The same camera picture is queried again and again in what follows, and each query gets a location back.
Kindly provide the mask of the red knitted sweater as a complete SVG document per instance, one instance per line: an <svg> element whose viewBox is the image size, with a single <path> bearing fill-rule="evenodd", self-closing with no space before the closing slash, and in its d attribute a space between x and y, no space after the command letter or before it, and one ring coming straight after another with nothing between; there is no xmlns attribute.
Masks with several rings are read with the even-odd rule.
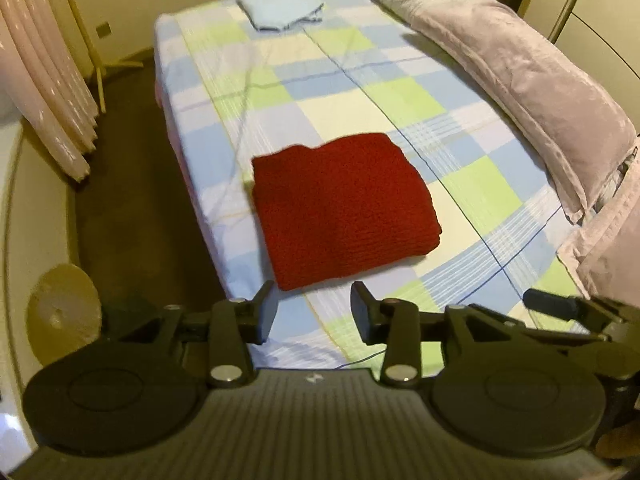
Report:
<svg viewBox="0 0 640 480"><path fill-rule="evenodd" d="M423 257L439 245L430 191L384 133L292 145L252 165L253 203L286 292Z"/></svg>

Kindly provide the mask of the round yellow stool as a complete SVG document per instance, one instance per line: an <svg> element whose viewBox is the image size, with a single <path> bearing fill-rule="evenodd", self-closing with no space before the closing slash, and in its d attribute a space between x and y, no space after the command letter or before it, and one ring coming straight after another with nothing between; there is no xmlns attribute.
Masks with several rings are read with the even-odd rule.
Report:
<svg viewBox="0 0 640 480"><path fill-rule="evenodd" d="M96 341L102 306L89 275L71 263L43 273L29 297L26 328L32 353L42 366Z"/></svg>

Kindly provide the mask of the pink folded blanket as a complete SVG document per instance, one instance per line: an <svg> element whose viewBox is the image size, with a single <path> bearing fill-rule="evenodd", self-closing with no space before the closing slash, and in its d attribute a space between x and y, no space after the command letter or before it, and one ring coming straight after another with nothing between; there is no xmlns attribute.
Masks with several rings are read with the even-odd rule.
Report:
<svg viewBox="0 0 640 480"><path fill-rule="evenodd" d="M512 119L578 228L558 256L587 297L639 303L639 137L612 96L497 0L378 0Z"/></svg>

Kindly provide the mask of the wooden coat stand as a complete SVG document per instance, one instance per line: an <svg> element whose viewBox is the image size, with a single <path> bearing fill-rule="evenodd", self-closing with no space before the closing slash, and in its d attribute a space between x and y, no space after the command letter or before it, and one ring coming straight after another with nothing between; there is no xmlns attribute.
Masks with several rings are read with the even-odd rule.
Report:
<svg viewBox="0 0 640 480"><path fill-rule="evenodd" d="M79 6L76 0L66 0L70 7L70 13L73 15L76 26L79 30L82 41L84 42L91 64L94 68L94 76L96 76L96 86L98 87L99 97L99 109L101 114L106 113L106 101L104 93L104 79L107 75L107 71L111 68L124 68L125 70L138 70L143 68L144 64L139 61L120 61L114 63L104 63L98 49L93 44L93 41L89 35L88 28L85 25L84 19L80 13Z"/></svg>

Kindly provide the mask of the pink curtain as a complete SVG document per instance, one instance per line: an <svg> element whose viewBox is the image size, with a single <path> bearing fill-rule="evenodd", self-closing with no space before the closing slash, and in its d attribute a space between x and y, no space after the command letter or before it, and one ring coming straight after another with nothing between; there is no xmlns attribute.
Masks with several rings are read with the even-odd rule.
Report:
<svg viewBox="0 0 640 480"><path fill-rule="evenodd" d="M88 177L98 104L49 0L1 0L1 82L64 174Z"/></svg>

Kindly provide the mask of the light blue folded garment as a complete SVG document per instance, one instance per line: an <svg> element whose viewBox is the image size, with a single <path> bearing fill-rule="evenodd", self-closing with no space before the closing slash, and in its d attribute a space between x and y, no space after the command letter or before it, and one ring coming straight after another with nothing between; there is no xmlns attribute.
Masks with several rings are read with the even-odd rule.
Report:
<svg viewBox="0 0 640 480"><path fill-rule="evenodd" d="M322 20L322 0L238 0L254 29L282 32L300 22Z"/></svg>

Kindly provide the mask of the wall socket plate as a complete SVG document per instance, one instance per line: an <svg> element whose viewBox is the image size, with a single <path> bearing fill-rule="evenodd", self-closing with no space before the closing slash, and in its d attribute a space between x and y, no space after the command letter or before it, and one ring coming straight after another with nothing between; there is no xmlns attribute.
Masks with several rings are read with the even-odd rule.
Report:
<svg viewBox="0 0 640 480"><path fill-rule="evenodd" d="M96 36L98 36L100 39L110 36L111 33L112 29L109 22L103 22L96 26Z"/></svg>

